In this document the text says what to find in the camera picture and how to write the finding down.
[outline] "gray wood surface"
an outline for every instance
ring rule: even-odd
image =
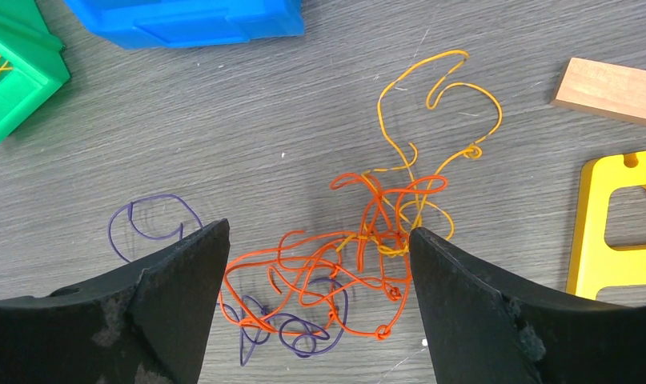
[[[453,242],[481,258],[562,290],[582,165],[646,149],[646,127],[548,105],[572,56],[646,69],[646,1],[303,0],[302,38],[133,52],[89,34],[60,0],[39,5],[73,78],[0,145],[0,298],[45,295],[122,265],[107,221],[149,194],[178,194],[207,222],[229,218],[232,258],[296,228],[356,228],[367,194],[328,183],[399,161],[379,134],[379,92],[444,50],[471,54],[451,80],[484,86],[504,105],[483,157],[452,164],[438,198],[458,224]],[[452,63],[419,70],[386,99],[399,144],[421,149],[422,175],[495,120],[492,105],[466,90],[436,112],[423,107]],[[618,191],[612,203],[607,239],[646,242],[646,196]],[[181,217],[175,209],[150,205],[140,219],[162,233]],[[434,214],[427,226],[446,228]],[[127,231],[118,222],[115,238],[133,257],[163,246]],[[264,273],[235,281],[276,302]],[[350,324],[378,325],[395,310],[360,288],[351,298]],[[646,287],[600,298],[639,305]],[[241,368],[237,330],[217,314],[200,382],[434,382],[422,339],[413,296],[386,341],[344,336],[302,360],[273,340]]]

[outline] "yellow plastic object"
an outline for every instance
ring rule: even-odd
[[[646,189],[646,151],[591,160],[582,169],[569,294],[596,300],[607,286],[646,285],[646,244],[610,247],[605,242],[610,196],[628,186]]]

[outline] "tabletop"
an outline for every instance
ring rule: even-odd
[[[644,126],[548,105],[571,57],[646,69],[646,1],[303,0],[300,38],[138,51],[88,33],[60,0],[38,5],[66,45],[72,79],[0,145],[0,299],[47,295],[121,266],[110,216],[153,194],[178,195],[204,222],[228,218],[229,260],[276,246],[290,230],[355,230],[367,191],[330,190],[330,181],[400,163],[379,131],[379,93],[447,50],[471,55],[448,81],[478,84],[504,108],[483,155],[448,166],[436,199],[455,219],[452,241],[471,254],[563,290],[582,166],[646,150]],[[455,63],[418,69],[383,101],[392,137],[419,148],[420,175],[496,121],[495,107],[471,90],[424,106]],[[387,186],[408,181],[380,177]],[[188,219],[174,202],[140,212],[156,233]],[[447,233],[441,215],[429,212],[424,225]],[[605,237],[646,243],[642,189],[613,194]],[[167,244],[135,237],[121,218],[114,240],[131,258]],[[376,258],[366,265],[378,268]],[[265,270],[233,279],[241,294],[278,302]],[[349,325],[372,331],[396,311],[374,291],[349,295]],[[599,299],[641,305],[646,287],[608,288]],[[241,367],[238,330],[217,312],[200,382],[434,382],[423,338],[412,295],[386,340],[345,334],[330,352],[301,359],[274,339]]]

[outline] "green plastic container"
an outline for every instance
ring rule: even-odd
[[[62,49],[34,0],[0,0],[0,142],[68,81]]]

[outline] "wood grain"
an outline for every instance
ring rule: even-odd
[[[45,295],[120,266],[108,219],[149,194],[178,194],[206,221],[228,218],[231,258],[275,246],[297,228],[356,228],[368,195],[328,184],[342,172],[400,162],[379,133],[379,92],[411,62],[444,50],[471,54],[451,80],[486,87],[505,113],[483,157],[447,170],[450,186],[437,199],[457,222],[453,241],[472,254],[562,290],[582,165],[646,149],[646,127],[548,105],[562,65],[578,54],[646,69],[644,0],[304,0],[302,38],[144,51],[89,34],[61,0],[39,5],[66,44],[73,78],[0,145],[0,298]],[[424,108],[452,64],[416,71],[401,83],[405,91],[383,102],[397,142],[420,149],[419,175],[496,119],[494,107],[469,90],[446,94],[437,111]],[[406,180],[383,178],[386,186]],[[637,192],[612,198],[607,235],[614,242],[646,242],[646,197]],[[162,233],[186,219],[175,209],[151,206],[141,219]],[[435,231],[447,228],[437,215],[426,221]],[[163,246],[136,238],[125,223],[116,232],[134,257]],[[366,267],[374,272],[370,261]],[[263,271],[235,286],[266,304],[278,299]],[[600,298],[640,304],[646,290]],[[373,330],[394,310],[355,289],[349,323],[375,319],[365,325]],[[326,311],[301,314],[317,319]],[[240,368],[237,330],[217,313],[200,382],[433,382],[427,351],[382,378],[422,350],[423,337],[411,296],[388,340],[345,335],[332,352],[306,360],[274,340]]]
[[[646,70],[571,58],[551,104],[646,126]]]

